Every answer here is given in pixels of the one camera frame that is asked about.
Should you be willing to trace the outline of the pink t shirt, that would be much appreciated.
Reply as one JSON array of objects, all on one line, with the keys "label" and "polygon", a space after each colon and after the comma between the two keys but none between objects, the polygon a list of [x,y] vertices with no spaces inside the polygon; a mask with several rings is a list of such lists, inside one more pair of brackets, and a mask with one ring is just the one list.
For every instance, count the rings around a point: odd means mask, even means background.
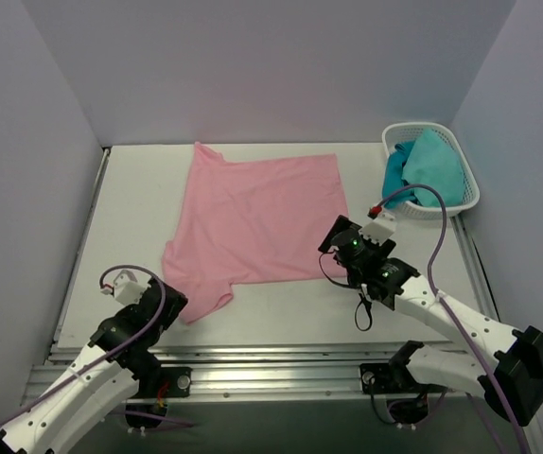
[{"label": "pink t shirt", "polygon": [[235,285],[322,278],[318,247],[347,213],[334,154],[230,162],[195,144],[162,258],[166,282],[188,299],[182,322],[226,306]]}]

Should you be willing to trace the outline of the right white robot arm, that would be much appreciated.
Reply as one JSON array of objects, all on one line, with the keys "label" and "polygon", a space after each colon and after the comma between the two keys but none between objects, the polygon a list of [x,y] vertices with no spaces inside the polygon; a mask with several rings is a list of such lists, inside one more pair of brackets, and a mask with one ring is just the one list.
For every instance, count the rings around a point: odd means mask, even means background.
[{"label": "right white robot arm", "polygon": [[338,216],[319,247],[347,272],[346,287],[366,309],[379,303],[409,316],[464,349],[464,356],[410,340],[392,357],[389,379],[399,390],[437,385],[485,400],[521,427],[543,404],[543,332],[497,322],[434,289],[415,267],[391,255],[394,241],[375,242]]}]

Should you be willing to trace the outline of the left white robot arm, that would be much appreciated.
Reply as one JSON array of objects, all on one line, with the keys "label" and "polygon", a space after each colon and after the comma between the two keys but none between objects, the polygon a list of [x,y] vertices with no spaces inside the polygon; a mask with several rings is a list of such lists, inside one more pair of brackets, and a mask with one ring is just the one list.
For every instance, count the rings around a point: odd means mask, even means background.
[{"label": "left white robot arm", "polygon": [[163,396],[169,381],[149,349],[187,299],[155,281],[121,286],[114,298],[122,308],[99,324],[43,395],[0,427],[0,453],[65,453],[123,401]]}]

